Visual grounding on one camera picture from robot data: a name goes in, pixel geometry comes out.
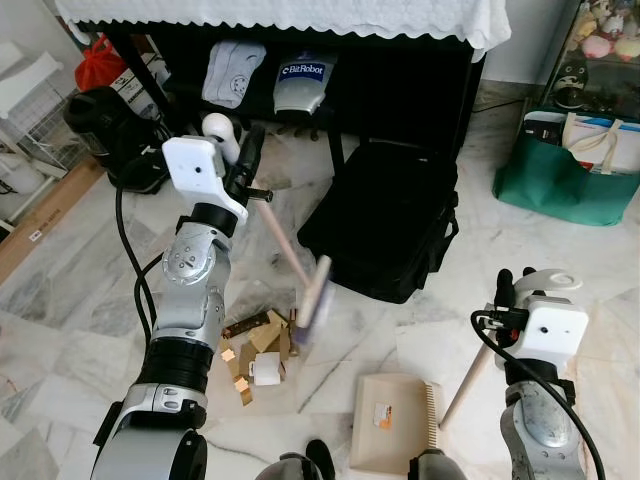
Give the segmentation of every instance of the wooden stick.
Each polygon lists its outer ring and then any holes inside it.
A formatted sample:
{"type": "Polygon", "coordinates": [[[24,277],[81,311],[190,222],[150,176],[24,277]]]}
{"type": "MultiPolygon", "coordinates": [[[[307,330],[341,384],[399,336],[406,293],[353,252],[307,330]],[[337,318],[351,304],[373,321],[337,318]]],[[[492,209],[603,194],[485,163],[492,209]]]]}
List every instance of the wooden stick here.
{"type": "MultiPolygon", "coordinates": [[[[258,185],[257,182],[254,181],[253,188],[259,189],[260,185],[258,185]]],[[[289,265],[291,265],[293,271],[296,272],[296,275],[298,275],[298,278],[300,278],[300,281],[305,286],[305,288],[308,288],[311,285],[311,280],[309,280],[309,277],[305,273],[304,268],[302,268],[302,263],[300,263],[300,259],[298,258],[298,255],[296,255],[296,252],[293,251],[293,247],[291,246],[287,235],[284,233],[280,222],[278,222],[278,219],[273,214],[273,210],[267,202],[258,201],[255,202],[255,205],[258,209],[258,213],[260,213],[260,216],[262,217],[262,220],[267,225],[269,230],[271,230],[271,233],[280,245],[282,253],[284,253],[284,256],[289,262],[289,265]]]]}
{"type": "MultiPolygon", "coordinates": [[[[489,336],[493,340],[493,332],[490,333],[489,336]]],[[[491,358],[491,352],[492,350],[483,343],[480,347],[480,350],[478,350],[478,353],[476,354],[476,358],[473,359],[473,363],[469,367],[467,374],[464,376],[464,380],[462,380],[460,387],[458,387],[458,391],[456,392],[455,397],[453,397],[449,408],[447,408],[444,417],[442,417],[442,421],[439,425],[440,430],[445,429],[447,423],[451,420],[451,417],[453,417],[453,414],[456,413],[456,410],[462,403],[462,400],[464,400],[464,397],[467,396],[469,388],[478,378],[478,375],[480,375],[480,372],[485,367],[488,360],[491,358]]]]}

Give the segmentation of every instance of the plush toy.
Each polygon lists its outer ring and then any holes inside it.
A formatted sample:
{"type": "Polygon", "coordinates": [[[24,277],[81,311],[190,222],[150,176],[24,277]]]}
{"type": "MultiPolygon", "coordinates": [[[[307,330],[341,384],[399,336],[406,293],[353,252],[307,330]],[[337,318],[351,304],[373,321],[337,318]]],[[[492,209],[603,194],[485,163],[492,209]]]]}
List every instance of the plush toy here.
{"type": "Polygon", "coordinates": [[[616,15],[626,17],[633,10],[633,0],[618,0],[613,11],[616,15]]]}
{"type": "Polygon", "coordinates": [[[584,59],[568,60],[560,65],[553,84],[553,91],[573,87],[583,90],[589,80],[587,62],[584,59]]]}
{"type": "Polygon", "coordinates": [[[609,0],[596,0],[591,7],[591,13],[596,17],[598,25],[602,26],[611,16],[611,3],[609,0]]]}
{"type": "Polygon", "coordinates": [[[594,17],[593,13],[589,10],[589,4],[583,3],[580,5],[580,13],[573,26],[571,37],[569,37],[569,41],[567,42],[567,50],[573,52],[578,48],[580,42],[595,32],[597,28],[598,23],[596,22],[596,17],[594,17]]]}
{"type": "Polygon", "coordinates": [[[640,38],[619,38],[613,46],[613,51],[616,52],[616,55],[618,55],[622,60],[629,62],[632,58],[640,55],[640,38]]]}
{"type": "Polygon", "coordinates": [[[635,37],[636,35],[638,35],[638,33],[640,33],[640,29],[638,29],[638,22],[636,22],[636,19],[633,15],[630,15],[625,20],[624,27],[622,27],[622,33],[627,37],[635,37]]]}
{"type": "Polygon", "coordinates": [[[582,51],[587,58],[602,58],[611,52],[611,43],[606,38],[591,35],[582,42],[582,51]]]}
{"type": "Polygon", "coordinates": [[[609,40],[615,40],[622,34],[622,28],[624,27],[624,19],[622,15],[612,15],[602,25],[602,36],[609,40]]]}

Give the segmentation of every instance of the black duffel bag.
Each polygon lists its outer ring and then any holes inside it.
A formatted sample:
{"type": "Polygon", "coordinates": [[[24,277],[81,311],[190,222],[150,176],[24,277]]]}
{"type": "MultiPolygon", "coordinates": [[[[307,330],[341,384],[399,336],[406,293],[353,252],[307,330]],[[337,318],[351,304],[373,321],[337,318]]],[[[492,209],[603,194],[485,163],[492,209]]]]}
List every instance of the black duffel bag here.
{"type": "Polygon", "coordinates": [[[334,282],[404,303],[439,270],[458,233],[457,178],[455,163],[424,150],[365,143],[334,178],[298,240],[316,258],[331,257],[334,282]]]}

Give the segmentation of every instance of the green tote bag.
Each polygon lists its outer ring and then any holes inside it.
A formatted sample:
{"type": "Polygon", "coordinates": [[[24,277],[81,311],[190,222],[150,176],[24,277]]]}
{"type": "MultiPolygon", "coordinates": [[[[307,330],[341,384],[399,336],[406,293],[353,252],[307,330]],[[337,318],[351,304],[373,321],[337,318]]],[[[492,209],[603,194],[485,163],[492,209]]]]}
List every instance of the green tote bag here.
{"type": "Polygon", "coordinates": [[[569,150],[541,142],[521,129],[511,160],[496,173],[493,195],[570,222],[606,226],[620,222],[638,185],[640,172],[591,173],[569,150]]]}

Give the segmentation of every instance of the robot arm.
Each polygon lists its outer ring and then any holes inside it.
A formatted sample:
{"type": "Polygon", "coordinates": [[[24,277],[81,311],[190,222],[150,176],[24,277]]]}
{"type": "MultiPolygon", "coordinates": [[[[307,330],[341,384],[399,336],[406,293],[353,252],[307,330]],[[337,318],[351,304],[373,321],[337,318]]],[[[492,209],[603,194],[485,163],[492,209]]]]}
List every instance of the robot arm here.
{"type": "MultiPolygon", "coordinates": [[[[591,450],[598,478],[602,465],[588,432],[577,415],[568,413],[558,398],[575,404],[573,383],[558,374],[577,353],[588,323],[587,314],[566,298],[548,297],[542,290],[573,290],[581,282],[562,270],[526,269],[515,284],[508,270],[498,275],[495,305],[474,312],[472,323],[482,333],[496,331],[496,365],[505,371],[506,410],[500,419],[502,436],[511,454],[512,476],[521,480],[584,480],[579,459],[580,437],[591,450]],[[555,391],[552,397],[540,381],[555,391]]],[[[439,450],[423,453],[411,463],[409,477],[416,480],[464,479],[458,466],[439,450]]]]}
{"type": "Polygon", "coordinates": [[[96,436],[93,480],[204,479],[207,447],[196,430],[205,422],[207,374],[223,326],[230,238],[247,220],[249,198],[270,199],[248,188],[264,130],[252,128],[239,150],[226,117],[208,117],[205,125],[213,138],[163,145],[173,183],[193,210],[164,252],[164,294],[149,348],[138,379],[96,436]]]}

